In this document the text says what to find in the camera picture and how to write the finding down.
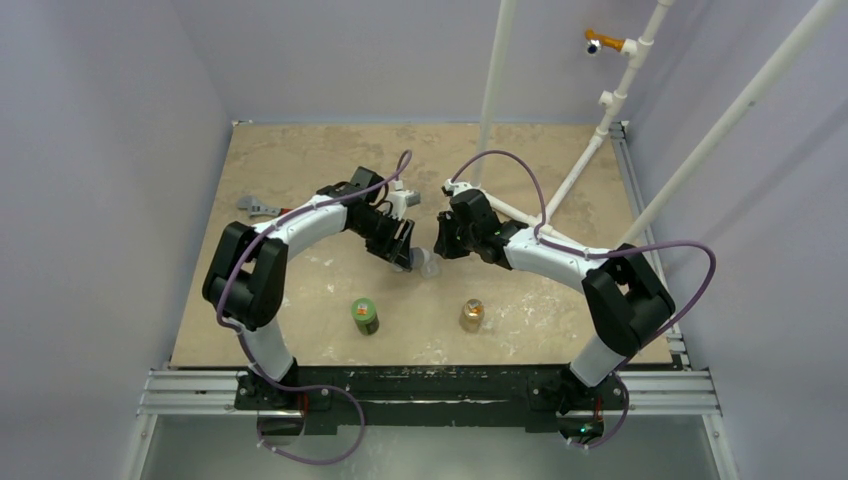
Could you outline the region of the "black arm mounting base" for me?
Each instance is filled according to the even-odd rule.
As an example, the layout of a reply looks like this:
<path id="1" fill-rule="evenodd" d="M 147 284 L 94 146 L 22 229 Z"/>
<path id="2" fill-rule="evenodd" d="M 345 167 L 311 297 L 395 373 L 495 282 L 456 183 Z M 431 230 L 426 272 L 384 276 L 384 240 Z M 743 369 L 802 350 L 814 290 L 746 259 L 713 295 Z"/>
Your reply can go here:
<path id="1" fill-rule="evenodd" d="M 307 433 L 338 427 L 522 428 L 594 441 L 605 415 L 628 407 L 623 381 L 580 383 L 565 365 L 301 366 L 278 389 L 259 375 L 237 376 L 235 409 L 298 413 Z"/>

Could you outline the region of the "clear plastic pill organizer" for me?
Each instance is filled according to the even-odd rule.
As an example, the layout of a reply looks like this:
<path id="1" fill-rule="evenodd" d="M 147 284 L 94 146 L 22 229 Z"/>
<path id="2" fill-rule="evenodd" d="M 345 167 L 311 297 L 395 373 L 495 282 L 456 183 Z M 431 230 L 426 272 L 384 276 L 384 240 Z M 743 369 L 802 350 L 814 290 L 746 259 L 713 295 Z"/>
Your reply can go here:
<path id="1" fill-rule="evenodd" d="M 424 262 L 420 268 L 420 274 L 425 279 L 431 279 L 439 276 L 441 273 L 441 268 L 436 259 L 430 259 Z"/>

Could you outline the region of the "white capped dark pill bottle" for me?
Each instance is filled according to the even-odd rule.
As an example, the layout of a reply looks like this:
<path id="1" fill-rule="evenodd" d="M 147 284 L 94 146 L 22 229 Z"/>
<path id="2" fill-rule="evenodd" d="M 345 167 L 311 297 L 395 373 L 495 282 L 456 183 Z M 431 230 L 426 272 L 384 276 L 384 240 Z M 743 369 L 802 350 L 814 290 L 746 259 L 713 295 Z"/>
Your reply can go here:
<path id="1" fill-rule="evenodd" d="M 394 265 L 393 268 L 396 272 L 418 271 L 422 276 L 424 276 L 424 272 L 428 268 L 431 258 L 432 254 L 429 250 L 420 247 L 412 247 L 409 251 L 409 266 L 403 267 L 400 265 Z"/>

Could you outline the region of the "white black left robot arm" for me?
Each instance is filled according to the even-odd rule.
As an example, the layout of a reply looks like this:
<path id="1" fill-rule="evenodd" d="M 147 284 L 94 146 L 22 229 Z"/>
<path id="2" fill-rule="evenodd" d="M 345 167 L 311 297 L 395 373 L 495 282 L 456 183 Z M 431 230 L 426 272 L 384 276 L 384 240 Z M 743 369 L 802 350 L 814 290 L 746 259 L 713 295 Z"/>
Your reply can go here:
<path id="1" fill-rule="evenodd" d="M 368 253 L 411 271 L 419 257 L 411 247 L 414 223 L 405 215 L 420 201 L 420 193 L 397 178 L 359 167 L 350 180 L 317 190 L 307 203 L 274 220 L 225 227 L 202 296 L 217 323 L 237 335 L 250 370 L 262 378 L 259 395 L 272 408 L 289 407 L 302 389 L 276 320 L 288 262 L 322 239 L 350 230 L 364 239 Z"/>

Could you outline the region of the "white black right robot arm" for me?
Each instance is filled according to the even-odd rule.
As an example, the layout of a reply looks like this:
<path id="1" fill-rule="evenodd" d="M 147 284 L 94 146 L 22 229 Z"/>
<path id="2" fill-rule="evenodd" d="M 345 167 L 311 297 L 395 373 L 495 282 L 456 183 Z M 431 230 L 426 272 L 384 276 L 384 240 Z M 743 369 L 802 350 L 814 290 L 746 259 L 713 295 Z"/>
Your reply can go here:
<path id="1" fill-rule="evenodd" d="M 454 186 L 443 193 L 449 208 L 437 216 L 439 256 L 476 254 L 487 264 L 537 274 L 584 296 L 595 333 L 561 381 L 569 404 L 584 407 L 596 399 L 600 383 L 635 356 L 675 312 L 675 302 L 654 269 L 630 245 L 583 253 L 536 236 L 526 223 L 500 220 L 479 189 Z"/>

